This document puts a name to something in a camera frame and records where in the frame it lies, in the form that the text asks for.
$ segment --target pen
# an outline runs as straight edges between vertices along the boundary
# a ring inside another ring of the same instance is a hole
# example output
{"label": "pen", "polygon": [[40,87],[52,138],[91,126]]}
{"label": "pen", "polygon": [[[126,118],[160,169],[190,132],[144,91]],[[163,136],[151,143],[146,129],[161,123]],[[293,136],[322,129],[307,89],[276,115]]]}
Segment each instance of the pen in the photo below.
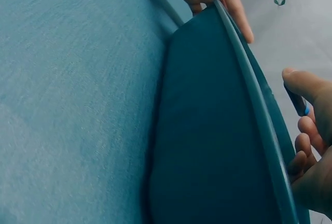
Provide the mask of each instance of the pen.
{"label": "pen", "polygon": [[286,89],[286,92],[292,101],[298,116],[303,117],[308,115],[310,110],[307,101],[302,96],[291,92],[285,84],[284,88]]}

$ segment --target seat cushion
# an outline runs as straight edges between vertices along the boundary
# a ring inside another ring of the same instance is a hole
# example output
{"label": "seat cushion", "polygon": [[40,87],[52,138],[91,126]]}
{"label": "seat cushion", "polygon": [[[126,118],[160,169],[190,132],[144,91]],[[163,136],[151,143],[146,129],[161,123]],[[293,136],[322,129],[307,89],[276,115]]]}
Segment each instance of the seat cushion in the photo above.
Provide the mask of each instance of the seat cushion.
{"label": "seat cushion", "polygon": [[0,0],[0,223],[146,223],[149,0]]}
{"label": "seat cushion", "polygon": [[149,189],[156,224],[282,222],[255,118],[232,43],[208,8],[169,48]]}

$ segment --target finger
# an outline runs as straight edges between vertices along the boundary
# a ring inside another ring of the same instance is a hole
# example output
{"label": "finger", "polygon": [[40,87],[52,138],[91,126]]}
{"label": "finger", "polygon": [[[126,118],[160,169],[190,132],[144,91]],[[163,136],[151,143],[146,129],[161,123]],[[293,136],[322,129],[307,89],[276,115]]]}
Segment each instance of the finger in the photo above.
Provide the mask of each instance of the finger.
{"label": "finger", "polygon": [[301,133],[296,137],[295,149],[297,152],[303,151],[306,154],[307,160],[303,168],[304,173],[317,163],[317,160],[312,153],[310,139],[307,134]]}
{"label": "finger", "polygon": [[244,7],[241,0],[225,0],[229,14],[233,17],[238,25],[245,40],[251,44],[254,42],[254,34],[250,28],[248,19],[245,15]]}
{"label": "finger", "polygon": [[311,145],[322,156],[326,152],[328,146],[319,135],[313,120],[307,116],[300,118],[298,122],[298,128],[300,132],[306,133],[308,135]]}
{"label": "finger", "polygon": [[306,162],[307,162],[307,156],[304,151],[299,151],[298,153],[296,153],[293,160],[287,166],[287,172],[289,175],[290,183],[293,183],[303,175]]}
{"label": "finger", "polygon": [[319,135],[315,123],[309,116],[301,117],[297,122],[297,127],[300,132],[307,133],[310,139]]}
{"label": "finger", "polygon": [[295,201],[308,209],[314,208],[314,191],[317,190],[312,187],[314,170],[315,166],[311,167],[302,177],[299,177],[292,183],[292,192]]}
{"label": "finger", "polygon": [[329,84],[317,75],[307,71],[296,71],[286,68],[282,71],[282,77],[289,90],[302,95],[307,101],[313,104],[318,92]]}
{"label": "finger", "polygon": [[191,4],[189,5],[189,7],[193,16],[197,15],[203,10],[201,4]]}

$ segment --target upholstered surface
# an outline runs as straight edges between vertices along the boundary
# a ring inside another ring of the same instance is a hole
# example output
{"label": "upholstered surface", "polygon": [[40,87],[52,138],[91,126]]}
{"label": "upholstered surface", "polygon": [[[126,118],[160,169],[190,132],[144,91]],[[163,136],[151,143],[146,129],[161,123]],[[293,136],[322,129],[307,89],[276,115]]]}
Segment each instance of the upholstered surface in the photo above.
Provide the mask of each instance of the upholstered surface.
{"label": "upholstered surface", "polygon": [[146,223],[149,0],[0,0],[0,223]]}
{"label": "upholstered surface", "polygon": [[162,85],[149,189],[155,223],[281,223],[250,99],[215,8],[174,34]]}

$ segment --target fingernail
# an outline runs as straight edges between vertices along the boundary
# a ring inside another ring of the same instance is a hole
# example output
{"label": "fingernail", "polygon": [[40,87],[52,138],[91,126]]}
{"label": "fingernail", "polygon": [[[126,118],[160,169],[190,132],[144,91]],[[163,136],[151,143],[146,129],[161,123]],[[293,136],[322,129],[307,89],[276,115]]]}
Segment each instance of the fingernail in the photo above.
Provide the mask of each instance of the fingernail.
{"label": "fingernail", "polygon": [[289,75],[290,73],[296,71],[294,68],[291,68],[291,67],[287,67],[285,68],[284,70],[282,70],[282,75],[283,76],[286,76],[286,75]]}

